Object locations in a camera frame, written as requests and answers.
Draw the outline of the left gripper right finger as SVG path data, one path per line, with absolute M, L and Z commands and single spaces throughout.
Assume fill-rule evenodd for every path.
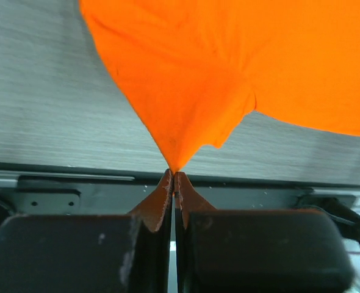
M 179 292 L 343 292 L 355 270 L 315 209 L 222 210 L 174 177 Z

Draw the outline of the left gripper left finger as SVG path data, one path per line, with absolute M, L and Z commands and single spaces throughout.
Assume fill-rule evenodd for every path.
M 173 174 L 124 215 L 0 223 L 0 292 L 167 292 Z

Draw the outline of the orange t shirt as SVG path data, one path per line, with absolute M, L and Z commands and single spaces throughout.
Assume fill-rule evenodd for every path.
M 177 172 L 252 111 L 360 136 L 360 1 L 81 1 L 114 82 Z

